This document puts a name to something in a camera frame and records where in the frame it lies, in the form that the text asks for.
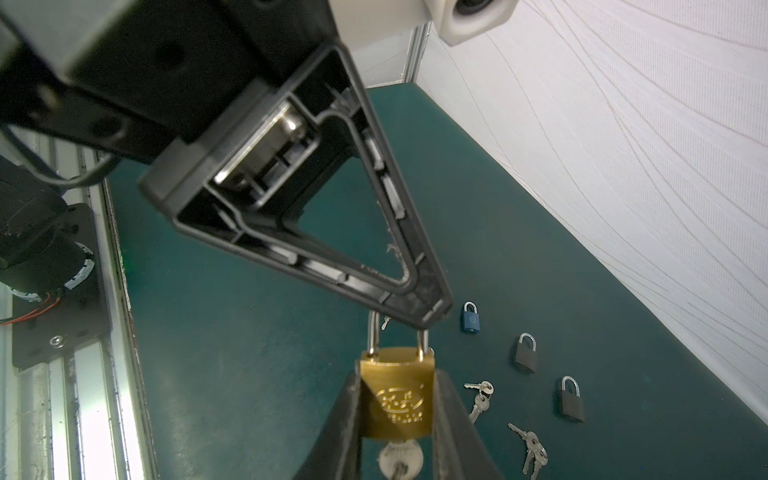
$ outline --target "white curtain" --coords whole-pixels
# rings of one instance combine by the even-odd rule
[[[768,2],[521,0],[418,84],[768,422]]]

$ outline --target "screw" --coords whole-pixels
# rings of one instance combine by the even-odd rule
[[[53,348],[60,349],[66,342],[67,340],[65,340],[63,336],[56,335],[51,337],[51,341],[48,343],[50,343]]]

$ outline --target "green mat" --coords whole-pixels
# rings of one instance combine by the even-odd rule
[[[508,422],[538,433],[544,480],[768,478],[768,426],[552,215],[415,85],[370,95],[455,294],[431,331],[437,363],[468,408],[463,383],[495,386],[476,426],[507,478],[524,478],[525,459]],[[140,200],[143,170],[124,163],[110,184],[161,478],[290,478],[364,347],[366,311],[182,237]],[[354,167],[340,175],[307,228],[335,245],[370,231],[357,253],[381,256],[373,223],[355,242],[329,227],[333,208],[370,195]],[[467,300],[474,336],[459,329]],[[538,344],[534,375],[511,366],[522,332]],[[414,342],[397,324],[382,334],[384,346]],[[555,415],[563,375],[579,381],[583,425]],[[381,478],[379,447],[366,443],[363,478]],[[431,478],[429,442],[425,455]]]

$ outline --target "metal plate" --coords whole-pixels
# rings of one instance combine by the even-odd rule
[[[40,362],[50,362],[109,331],[107,307],[101,295],[101,264],[91,208],[86,204],[71,205],[61,218],[72,226],[73,233],[69,237],[93,251],[96,266],[83,283],[67,291],[58,306],[38,318],[13,325],[13,366],[22,370]],[[14,298],[14,316],[24,315],[36,306],[36,303]],[[53,347],[51,338],[54,336],[63,337],[64,345]]]

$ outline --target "gray padlock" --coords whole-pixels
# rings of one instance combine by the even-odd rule
[[[565,383],[571,380],[574,384],[576,393],[570,393],[565,388]],[[584,400],[581,399],[578,383],[573,377],[564,376],[560,383],[560,413],[569,420],[576,422],[584,421]]]
[[[525,345],[523,339],[528,337],[531,339],[531,346]],[[518,340],[518,348],[515,351],[515,363],[523,366],[531,373],[536,371],[536,365],[538,364],[538,353],[536,353],[536,339],[530,333],[523,333]]]

